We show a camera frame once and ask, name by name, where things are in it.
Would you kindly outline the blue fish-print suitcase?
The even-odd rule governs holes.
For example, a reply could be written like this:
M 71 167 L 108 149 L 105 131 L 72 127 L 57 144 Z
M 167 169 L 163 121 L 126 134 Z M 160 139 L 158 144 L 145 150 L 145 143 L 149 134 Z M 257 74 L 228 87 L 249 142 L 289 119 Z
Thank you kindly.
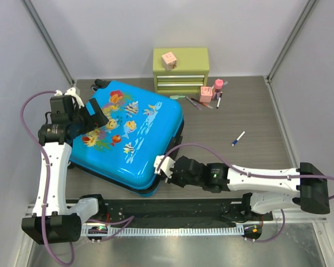
M 156 157 L 182 139 L 180 103 L 119 81 L 96 79 L 91 88 L 109 121 L 74 139 L 71 163 L 141 196 L 153 195 L 161 180 Z

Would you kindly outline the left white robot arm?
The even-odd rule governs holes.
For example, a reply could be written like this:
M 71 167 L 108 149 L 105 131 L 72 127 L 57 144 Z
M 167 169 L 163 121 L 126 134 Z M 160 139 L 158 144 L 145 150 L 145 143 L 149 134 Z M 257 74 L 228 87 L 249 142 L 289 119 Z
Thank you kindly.
M 90 114 L 77 95 L 55 95 L 50 112 L 34 139 L 42 156 L 40 184 L 32 215 L 22 219 L 22 230 L 37 244 L 75 242 L 82 225 L 89 219 L 102 222 L 107 207 L 100 194 L 80 197 L 77 204 L 66 204 L 66 177 L 73 140 L 107 124 L 97 101 L 89 100 Z

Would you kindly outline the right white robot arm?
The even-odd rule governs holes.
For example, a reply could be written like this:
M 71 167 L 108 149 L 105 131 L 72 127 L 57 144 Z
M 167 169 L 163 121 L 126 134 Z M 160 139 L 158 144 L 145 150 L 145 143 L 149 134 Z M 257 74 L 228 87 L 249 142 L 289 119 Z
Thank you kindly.
M 308 162 L 298 168 L 267 170 L 220 162 L 205 165 L 185 156 L 176 161 L 158 156 L 154 167 L 167 183 L 180 187 L 193 185 L 212 193 L 244 191 L 240 213 L 246 220 L 297 206 L 310 214 L 330 213 L 327 180 Z

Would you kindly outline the white blue marker pen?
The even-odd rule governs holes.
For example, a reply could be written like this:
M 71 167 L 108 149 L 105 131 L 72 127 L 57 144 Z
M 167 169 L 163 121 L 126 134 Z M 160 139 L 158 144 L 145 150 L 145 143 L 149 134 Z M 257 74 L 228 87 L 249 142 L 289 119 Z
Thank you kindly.
M 231 147 L 234 147 L 237 143 L 238 143 L 238 141 L 244 136 L 244 134 L 245 134 L 245 131 L 243 131 L 233 142 L 232 142 L 232 144 L 231 144 Z

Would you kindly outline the pink silver pen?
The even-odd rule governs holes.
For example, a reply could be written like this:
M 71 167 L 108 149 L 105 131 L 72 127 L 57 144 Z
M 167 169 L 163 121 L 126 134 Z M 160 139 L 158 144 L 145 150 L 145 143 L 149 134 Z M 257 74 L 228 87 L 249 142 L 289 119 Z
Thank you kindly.
M 185 96 L 185 98 L 195 107 L 195 108 L 197 108 L 199 111 L 201 111 L 202 110 L 202 108 L 196 103 L 196 102 L 194 102 L 190 97 L 188 97 L 188 96 Z

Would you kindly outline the black white marker pen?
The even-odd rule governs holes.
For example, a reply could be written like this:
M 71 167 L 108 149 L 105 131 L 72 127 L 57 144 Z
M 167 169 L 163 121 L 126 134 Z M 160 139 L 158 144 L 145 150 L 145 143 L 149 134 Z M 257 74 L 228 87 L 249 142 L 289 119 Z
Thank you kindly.
M 217 101 L 216 109 L 218 109 L 220 107 L 222 95 L 223 95 L 223 92 L 220 92 L 220 96 L 219 96 L 218 101 Z

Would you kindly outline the mint green small tool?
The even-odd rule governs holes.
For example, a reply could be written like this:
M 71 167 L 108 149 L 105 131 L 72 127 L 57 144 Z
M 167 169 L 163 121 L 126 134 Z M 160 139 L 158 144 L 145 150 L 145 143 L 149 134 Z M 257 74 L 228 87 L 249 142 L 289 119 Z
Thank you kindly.
M 170 96 L 170 98 L 173 99 L 173 100 L 178 100 L 178 99 L 185 98 L 185 96 L 184 95 L 172 95 L 172 96 Z

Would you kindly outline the pink cube on table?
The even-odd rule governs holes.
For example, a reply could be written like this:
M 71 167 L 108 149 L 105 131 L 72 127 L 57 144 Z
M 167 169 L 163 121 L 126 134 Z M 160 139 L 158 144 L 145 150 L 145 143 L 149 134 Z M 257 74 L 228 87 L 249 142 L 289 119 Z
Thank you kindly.
M 200 88 L 199 101 L 209 103 L 213 97 L 213 89 L 211 87 L 202 86 Z

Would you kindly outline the pink cube on cabinet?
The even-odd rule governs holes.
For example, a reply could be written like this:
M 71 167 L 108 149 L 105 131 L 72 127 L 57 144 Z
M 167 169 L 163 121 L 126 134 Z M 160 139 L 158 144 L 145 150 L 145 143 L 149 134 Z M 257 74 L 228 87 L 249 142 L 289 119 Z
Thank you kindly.
M 171 71 L 177 66 L 177 58 L 172 52 L 167 52 L 161 56 L 161 62 L 165 70 Z

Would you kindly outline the pink capped bottle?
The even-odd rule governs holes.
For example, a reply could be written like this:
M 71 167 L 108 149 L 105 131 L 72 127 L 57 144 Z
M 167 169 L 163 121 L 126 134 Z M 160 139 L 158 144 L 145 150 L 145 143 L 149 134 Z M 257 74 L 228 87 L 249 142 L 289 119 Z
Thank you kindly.
M 221 79 L 217 79 L 214 82 L 214 85 L 212 86 L 213 88 L 213 100 L 217 100 L 220 97 L 221 89 L 224 86 L 224 81 Z

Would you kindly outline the green drawer cabinet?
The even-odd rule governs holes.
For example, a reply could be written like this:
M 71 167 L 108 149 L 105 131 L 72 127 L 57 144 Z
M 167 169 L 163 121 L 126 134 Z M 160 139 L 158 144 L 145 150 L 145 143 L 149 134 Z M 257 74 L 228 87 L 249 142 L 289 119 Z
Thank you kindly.
M 166 70 L 163 55 L 171 52 L 176 67 Z M 209 53 L 206 47 L 153 49 L 153 78 L 156 93 L 198 93 L 207 85 Z

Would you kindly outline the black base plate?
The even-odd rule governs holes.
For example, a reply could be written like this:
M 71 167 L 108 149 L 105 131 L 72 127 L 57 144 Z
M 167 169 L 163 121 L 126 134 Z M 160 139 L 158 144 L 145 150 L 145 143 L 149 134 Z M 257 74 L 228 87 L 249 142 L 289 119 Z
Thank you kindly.
M 239 199 L 110 200 L 106 211 L 92 218 L 118 222 L 134 216 L 129 228 L 207 229 L 251 221 L 272 221 L 271 212 L 258 215 L 242 210 Z

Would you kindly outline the aluminium rail frame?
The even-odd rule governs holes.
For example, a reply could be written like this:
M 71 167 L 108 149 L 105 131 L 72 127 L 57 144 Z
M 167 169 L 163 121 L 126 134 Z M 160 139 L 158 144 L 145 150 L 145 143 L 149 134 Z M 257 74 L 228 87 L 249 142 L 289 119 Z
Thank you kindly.
M 72 207 L 75 203 L 69 203 L 67 206 Z M 248 238 L 259 239 L 262 229 L 269 223 L 281 223 L 282 214 L 280 210 L 271 211 L 273 215 L 272 221 L 251 221 L 246 223 L 237 223 L 236 226 L 223 228 L 197 228 L 197 229 L 167 229 L 167 228 L 129 228 L 134 216 L 118 222 L 103 222 L 96 219 L 89 219 L 82 225 L 80 237 L 102 239 L 111 235 L 123 236 L 201 236 L 201 235 L 241 235 Z

